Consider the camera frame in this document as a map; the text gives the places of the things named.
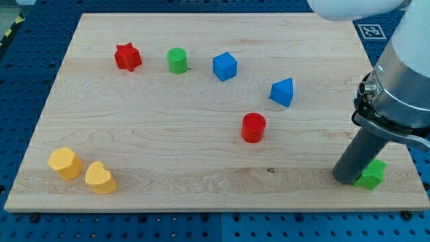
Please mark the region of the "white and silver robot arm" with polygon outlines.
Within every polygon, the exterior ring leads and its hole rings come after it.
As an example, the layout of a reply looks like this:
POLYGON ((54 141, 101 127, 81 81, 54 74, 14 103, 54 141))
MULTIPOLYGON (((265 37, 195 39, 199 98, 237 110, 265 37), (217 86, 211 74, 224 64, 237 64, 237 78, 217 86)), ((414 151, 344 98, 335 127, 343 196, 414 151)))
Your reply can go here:
POLYGON ((429 149, 429 2, 309 1, 324 19, 406 11, 372 72, 359 84, 353 121, 384 140, 429 149))

